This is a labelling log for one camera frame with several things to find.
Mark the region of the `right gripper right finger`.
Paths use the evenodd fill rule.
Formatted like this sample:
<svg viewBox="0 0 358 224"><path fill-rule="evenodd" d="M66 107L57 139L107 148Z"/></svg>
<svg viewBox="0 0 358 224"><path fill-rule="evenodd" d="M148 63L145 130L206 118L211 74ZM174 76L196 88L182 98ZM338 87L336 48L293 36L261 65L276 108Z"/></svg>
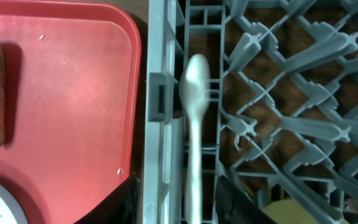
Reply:
<svg viewBox="0 0 358 224"><path fill-rule="evenodd" d="M276 224L223 175L218 177L215 198L219 224Z"/></svg>

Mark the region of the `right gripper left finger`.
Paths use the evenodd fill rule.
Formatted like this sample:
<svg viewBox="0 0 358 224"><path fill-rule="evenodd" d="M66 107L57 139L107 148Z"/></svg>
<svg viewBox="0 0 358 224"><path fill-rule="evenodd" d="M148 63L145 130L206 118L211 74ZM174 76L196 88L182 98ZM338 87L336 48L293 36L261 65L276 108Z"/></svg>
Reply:
<svg viewBox="0 0 358 224"><path fill-rule="evenodd" d="M139 205L139 179L131 175L92 211L75 224L135 224Z"/></svg>

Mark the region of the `white plastic spoon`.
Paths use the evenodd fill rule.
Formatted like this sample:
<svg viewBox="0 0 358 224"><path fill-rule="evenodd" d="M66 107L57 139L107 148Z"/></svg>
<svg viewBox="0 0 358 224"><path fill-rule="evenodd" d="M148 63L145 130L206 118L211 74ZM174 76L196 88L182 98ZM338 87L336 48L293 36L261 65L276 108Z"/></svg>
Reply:
<svg viewBox="0 0 358 224"><path fill-rule="evenodd" d="M203 217L201 125L209 106L210 69L204 55L192 56L180 79L180 101L189 124L189 151L185 190L185 220L200 224Z"/></svg>

